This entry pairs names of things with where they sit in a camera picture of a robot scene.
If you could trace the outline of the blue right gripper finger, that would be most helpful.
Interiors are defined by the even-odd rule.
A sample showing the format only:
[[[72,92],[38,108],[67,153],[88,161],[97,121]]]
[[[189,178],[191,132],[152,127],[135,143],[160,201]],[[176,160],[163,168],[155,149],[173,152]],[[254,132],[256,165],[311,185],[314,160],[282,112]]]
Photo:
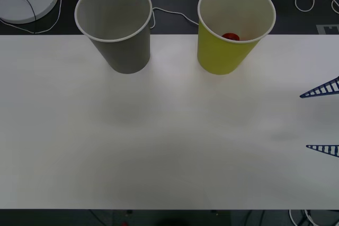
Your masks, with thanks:
[[[310,98],[317,96],[325,96],[325,95],[335,95],[338,94],[338,77],[317,86],[303,94],[300,95],[300,98]]]
[[[333,157],[339,157],[338,145],[306,145],[308,149],[324,153]]]

